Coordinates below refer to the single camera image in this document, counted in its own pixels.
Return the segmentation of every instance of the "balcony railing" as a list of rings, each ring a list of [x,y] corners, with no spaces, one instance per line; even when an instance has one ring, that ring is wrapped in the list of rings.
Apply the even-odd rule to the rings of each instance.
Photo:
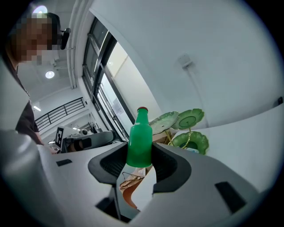
[[[36,125],[39,131],[41,131],[49,125],[53,124],[54,122],[60,120],[61,118],[66,117],[67,115],[74,113],[84,107],[85,105],[83,102],[83,97],[80,97],[71,102],[67,102],[62,106],[59,106],[52,111],[49,111],[40,118],[37,118],[35,121]]]

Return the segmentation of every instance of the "window frame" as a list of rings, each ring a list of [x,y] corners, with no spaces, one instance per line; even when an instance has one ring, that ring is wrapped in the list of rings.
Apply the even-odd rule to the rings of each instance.
[[[87,86],[87,89],[89,90],[88,94],[90,95],[91,101],[94,104],[96,110],[102,111],[103,115],[105,116],[105,118],[108,121],[108,124],[112,127],[112,129],[114,131],[116,131],[115,128],[113,127],[112,123],[110,122],[106,112],[102,108],[98,98],[97,98],[97,95],[99,93],[99,86],[100,86],[100,83],[102,81],[104,74],[106,75],[107,80],[109,81],[115,95],[117,96],[119,102],[121,103],[125,113],[127,114],[128,118],[130,119],[132,124],[135,123],[135,118],[132,115],[132,113],[130,112],[129,108],[127,107],[125,101],[123,100],[123,97],[121,96],[119,90],[117,89],[117,87],[116,87],[116,85],[113,81],[112,74],[107,67],[107,61],[108,61],[116,43],[117,43],[117,40],[108,31],[106,33],[105,39],[102,43],[102,46],[99,48],[99,45],[97,44],[96,38],[93,34],[93,31],[94,31],[95,26],[98,23],[98,21],[99,20],[97,18],[94,19],[94,21],[91,25],[90,31],[87,34],[87,43],[86,43],[84,59],[83,59],[83,80],[84,80],[85,86]],[[93,84],[91,84],[91,81],[90,81],[90,79],[92,77],[92,73],[90,72],[90,70],[88,69],[88,66],[86,65],[87,52],[88,52],[88,49],[89,49],[89,45],[92,46],[94,52],[98,56],[98,60],[97,60],[97,63],[95,65],[95,70],[94,70],[94,73],[93,73],[93,80],[94,80]],[[113,117],[113,121],[114,121],[115,124],[118,124],[122,129],[124,129],[123,126],[121,125],[121,123],[119,122],[116,115]],[[129,138],[129,135],[127,134],[125,129],[124,129],[124,132],[126,134],[126,137]]]

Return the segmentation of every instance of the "white ceiling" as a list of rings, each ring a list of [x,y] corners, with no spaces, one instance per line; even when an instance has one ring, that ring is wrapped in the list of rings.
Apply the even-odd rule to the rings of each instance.
[[[53,12],[60,17],[61,30],[65,30],[69,26],[74,2],[75,0],[42,0],[33,3],[32,7],[46,6],[48,12]],[[60,69],[54,68],[54,60],[56,67],[61,67]],[[55,76],[47,79],[45,73],[48,71],[54,71]],[[42,56],[41,65],[36,61],[20,63],[18,76],[31,95],[33,102],[63,88],[70,87],[67,70],[67,50],[47,51]]]

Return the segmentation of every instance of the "black slot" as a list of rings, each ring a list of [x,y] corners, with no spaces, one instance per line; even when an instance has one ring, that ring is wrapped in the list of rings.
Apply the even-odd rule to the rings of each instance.
[[[69,163],[72,163],[72,161],[70,159],[64,159],[64,160],[61,160],[61,161],[57,161],[56,162],[58,166],[63,166],[63,165],[67,165]]]
[[[91,138],[83,139],[82,140],[82,145],[83,145],[84,149],[87,148],[87,147],[91,147],[92,146]]]
[[[186,159],[156,143],[152,145],[152,164],[157,177],[153,193],[174,192],[191,174],[191,166]]]
[[[219,191],[232,214],[237,212],[246,204],[243,198],[241,198],[241,196],[228,182],[217,183],[215,184],[215,187]]]
[[[117,214],[117,210],[115,207],[115,201],[114,198],[104,198],[103,200],[101,200],[96,207],[98,209],[100,209],[101,211],[107,213],[108,215],[119,219],[118,218],[118,214]]]

